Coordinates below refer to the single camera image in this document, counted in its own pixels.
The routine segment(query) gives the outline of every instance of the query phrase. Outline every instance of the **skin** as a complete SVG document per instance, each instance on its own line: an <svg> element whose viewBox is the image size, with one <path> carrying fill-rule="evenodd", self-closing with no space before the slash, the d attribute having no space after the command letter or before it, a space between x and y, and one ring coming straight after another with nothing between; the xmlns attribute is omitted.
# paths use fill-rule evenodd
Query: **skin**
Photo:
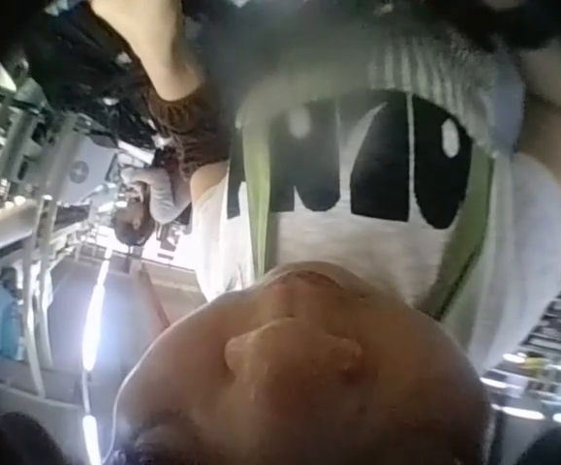
<svg viewBox="0 0 561 465"><path fill-rule="evenodd" d="M117 447L195 463L481 463L488 404L436 322L343 268L299 263L167 330L115 418Z"/></svg>

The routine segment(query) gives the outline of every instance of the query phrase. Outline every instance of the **forearm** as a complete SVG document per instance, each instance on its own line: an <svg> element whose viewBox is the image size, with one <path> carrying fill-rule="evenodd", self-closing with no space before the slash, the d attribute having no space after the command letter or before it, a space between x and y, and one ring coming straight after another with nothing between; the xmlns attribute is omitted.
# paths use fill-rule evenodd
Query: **forearm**
<svg viewBox="0 0 561 465"><path fill-rule="evenodd" d="M561 109L561 41L517 55L528 92Z"/></svg>
<svg viewBox="0 0 561 465"><path fill-rule="evenodd" d="M134 52L163 100L182 100L204 83L203 70L181 39L171 46L139 46Z"/></svg>

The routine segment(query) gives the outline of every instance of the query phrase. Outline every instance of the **person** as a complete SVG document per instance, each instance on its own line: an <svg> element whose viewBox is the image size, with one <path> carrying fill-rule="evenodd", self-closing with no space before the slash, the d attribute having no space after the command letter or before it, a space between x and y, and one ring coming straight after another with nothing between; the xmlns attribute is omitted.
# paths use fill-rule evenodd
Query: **person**
<svg viewBox="0 0 561 465"><path fill-rule="evenodd" d="M511 45L539 36L517 68L424 3L308 17L231 160L219 131L183 152L209 303L127 378L113 463L482 463L479 375L561 291L561 43L521 3L484 0ZM177 136L217 128L210 100L180 116L208 84L179 2L93 8Z"/></svg>
<svg viewBox="0 0 561 465"><path fill-rule="evenodd" d="M168 147L155 156L170 161L174 151L173 147ZM177 163L176 160L166 165ZM178 170L169 171L162 166L127 168L121 177L130 187L131 195L127 205L114 213L112 226L116 239L125 245L144 245L157 225L173 222L191 203L190 188L182 181Z"/></svg>

